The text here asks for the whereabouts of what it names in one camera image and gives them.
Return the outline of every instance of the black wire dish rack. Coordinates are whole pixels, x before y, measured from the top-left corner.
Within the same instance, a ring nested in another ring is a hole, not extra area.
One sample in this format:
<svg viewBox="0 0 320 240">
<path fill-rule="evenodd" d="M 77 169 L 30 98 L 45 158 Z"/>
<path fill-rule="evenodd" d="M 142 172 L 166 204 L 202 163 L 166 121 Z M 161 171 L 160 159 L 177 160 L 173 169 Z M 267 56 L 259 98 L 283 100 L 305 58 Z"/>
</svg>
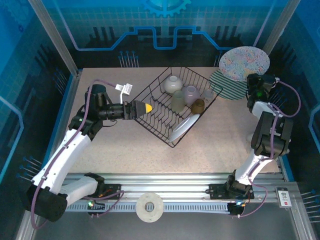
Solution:
<svg viewBox="0 0 320 240">
<path fill-rule="evenodd" d="M 163 73 L 161 73 L 152 83 L 150 83 L 134 100 L 142 101 L 152 106 L 152 111 L 145 114 L 135 121 L 141 126 L 159 138 L 161 141 L 174 148 L 193 127 L 190 127 L 183 135 L 173 142 L 169 142 L 169 137 L 173 130 L 191 113 L 191 105 L 186 105 L 180 113 L 176 113 L 171 110 L 171 98 L 172 94 L 165 91 L 164 81 L 170 77 L 179 77 L 183 82 L 183 87 L 194 86 L 203 96 L 203 93 L 207 89 L 214 90 L 215 96 L 209 103 L 206 103 L 203 113 L 214 103 L 219 94 L 223 91 L 221 86 L 210 82 L 209 79 L 201 76 L 188 67 L 168 67 Z"/>
</svg>

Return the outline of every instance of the speckled table surface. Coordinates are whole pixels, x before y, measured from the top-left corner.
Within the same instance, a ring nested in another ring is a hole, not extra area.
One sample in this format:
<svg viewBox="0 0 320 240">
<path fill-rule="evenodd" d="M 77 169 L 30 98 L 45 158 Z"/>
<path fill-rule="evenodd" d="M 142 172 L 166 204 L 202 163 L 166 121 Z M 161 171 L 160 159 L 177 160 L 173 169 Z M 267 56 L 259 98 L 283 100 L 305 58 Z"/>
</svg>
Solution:
<svg viewBox="0 0 320 240">
<path fill-rule="evenodd" d="M 75 95 L 69 122 L 84 104 L 85 92 L 93 79 L 133 85 L 131 101 L 166 68 L 85 68 Z M 192 67 L 209 78 L 217 67 Z M 119 92 L 107 86 L 113 102 Z M 113 127 L 100 130 L 84 149 L 71 173 L 230 173 L 245 162 L 258 119 L 247 109 L 246 99 L 230 101 L 218 97 L 187 135 L 171 148 L 134 120 L 119 120 Z M 273 161 L 263 172 L 278 172 Z"/>
</svg>

